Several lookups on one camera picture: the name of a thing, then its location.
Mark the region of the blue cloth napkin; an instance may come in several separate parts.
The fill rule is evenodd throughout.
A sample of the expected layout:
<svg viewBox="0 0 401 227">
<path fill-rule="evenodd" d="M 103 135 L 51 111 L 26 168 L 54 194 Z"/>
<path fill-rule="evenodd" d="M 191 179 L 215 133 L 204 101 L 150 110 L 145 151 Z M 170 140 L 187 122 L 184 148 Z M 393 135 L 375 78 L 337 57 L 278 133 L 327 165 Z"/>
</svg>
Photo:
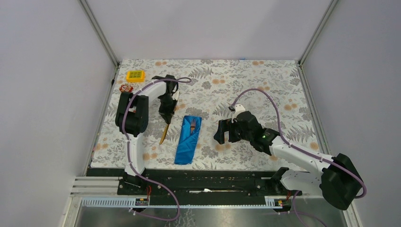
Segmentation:
<svg viewBox="0 0 401 227">
<path fill-rule="evenodd" d="M 196 119 L 196 129 L 193 135 L 190 134 L 191 120 Z M 180 138 L 175 153 L 174 164 L 191 164 L 197 147 L 198 138 L 201 129 L 202 118 L 198 116 L 186 115 L 181 125 Z"/>
</svg>

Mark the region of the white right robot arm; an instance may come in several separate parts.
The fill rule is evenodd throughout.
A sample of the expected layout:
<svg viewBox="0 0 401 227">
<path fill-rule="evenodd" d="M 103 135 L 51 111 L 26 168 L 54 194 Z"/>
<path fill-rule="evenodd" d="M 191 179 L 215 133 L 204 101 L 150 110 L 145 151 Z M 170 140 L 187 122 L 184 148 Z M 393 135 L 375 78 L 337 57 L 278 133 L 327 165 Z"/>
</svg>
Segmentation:
<svg viewBox="0 0 401 227">
<path fill-rule="evenodd" d="M 271 188 L 283 195 L 288 190 L 322 196 L 339 210 L 347 210 L 357 197 L 362 185 L 360 175 L 349 157 L 344 154 L 319 154 L 317 158 L 296 150 L 286 143 L 276 130 L 264 128 L 249 111 L 234 119 L 220 120 L 214 140 L 224 144 L 225 133 L 229 142 L 247 141 L 257 151 L 276 156 L 301 167 L 302 171 L 281 167 L 273 176 Z"/>
</svg>

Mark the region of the wooden fork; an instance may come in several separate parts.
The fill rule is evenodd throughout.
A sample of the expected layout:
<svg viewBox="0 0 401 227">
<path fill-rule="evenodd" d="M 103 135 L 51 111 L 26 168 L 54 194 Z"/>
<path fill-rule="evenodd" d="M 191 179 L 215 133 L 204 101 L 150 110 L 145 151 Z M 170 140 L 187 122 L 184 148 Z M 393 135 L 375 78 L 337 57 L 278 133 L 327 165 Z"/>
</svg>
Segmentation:
<svg viewBox="0 0 401 227">
<path fill-rule="evenodd" d="M 193 135 L 196 129 L 196 119 L 193 118 L 190 124 L 190 134 Z"/>
</svg>

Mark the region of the wooden spoon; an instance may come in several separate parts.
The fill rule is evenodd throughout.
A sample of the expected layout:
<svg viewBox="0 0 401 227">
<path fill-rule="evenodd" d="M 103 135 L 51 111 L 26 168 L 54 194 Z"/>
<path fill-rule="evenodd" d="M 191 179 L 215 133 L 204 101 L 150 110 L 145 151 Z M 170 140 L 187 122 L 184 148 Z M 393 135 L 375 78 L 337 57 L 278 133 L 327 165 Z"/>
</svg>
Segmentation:
<svg viewBox="0 0 401 227">
<path fill-rule="evenodd" d="M 170 126 L 170 124 L 167 124 L 166 127 L 164 128 L 164 131 L 163 131 L 163 134 L 162 134 L 162 136 L 161 136 L 159 145 L 163 144 L 163 142 L 164 142 L 164 140 L 165 140 L 165 138 L 166 138 L 166 135 L 167 135 L 169 126 Z"/>
</svg>

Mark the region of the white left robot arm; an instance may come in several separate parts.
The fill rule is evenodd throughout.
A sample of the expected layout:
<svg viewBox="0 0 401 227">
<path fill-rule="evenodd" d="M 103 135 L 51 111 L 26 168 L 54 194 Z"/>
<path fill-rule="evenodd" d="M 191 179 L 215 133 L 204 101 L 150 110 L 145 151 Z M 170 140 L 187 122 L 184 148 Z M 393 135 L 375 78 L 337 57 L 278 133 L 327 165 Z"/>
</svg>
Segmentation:
<svg viewBox="0 0 401 227">
<path fill-rule="evenodd" d="M 172 75 L 154 76 L 151 83 L 137 93 L 121 92 L 115 124 L 129 142 L 124 171 L 134 176 L 128 187 L 135 194 L 142 194 L 147 187 L 146 180 L 137 175 L 145 170 L 143 139 L 149 122 L 149 104 L 158 99 L 158 112 L 165 123 L 170 124 L 178 97 L 178 80 Z"/>
</svg>

